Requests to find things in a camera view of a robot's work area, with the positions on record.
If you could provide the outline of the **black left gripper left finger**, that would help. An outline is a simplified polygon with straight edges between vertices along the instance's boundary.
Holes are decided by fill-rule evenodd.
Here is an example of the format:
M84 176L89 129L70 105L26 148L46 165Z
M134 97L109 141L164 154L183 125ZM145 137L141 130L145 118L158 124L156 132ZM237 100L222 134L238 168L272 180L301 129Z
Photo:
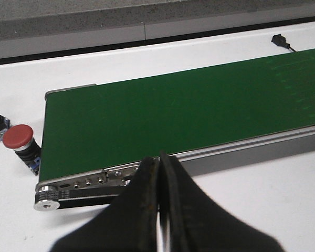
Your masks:
M156 251L157 169L153 158L144 158L125 190L51 251Z

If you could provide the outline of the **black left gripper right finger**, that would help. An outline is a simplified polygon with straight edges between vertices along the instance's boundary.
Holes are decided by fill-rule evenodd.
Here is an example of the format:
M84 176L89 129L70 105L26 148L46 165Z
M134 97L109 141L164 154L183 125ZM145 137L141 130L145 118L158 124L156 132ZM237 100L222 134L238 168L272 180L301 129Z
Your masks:
M179 160L164 152L158 186L166 251L283 251L274 238L215 203Z

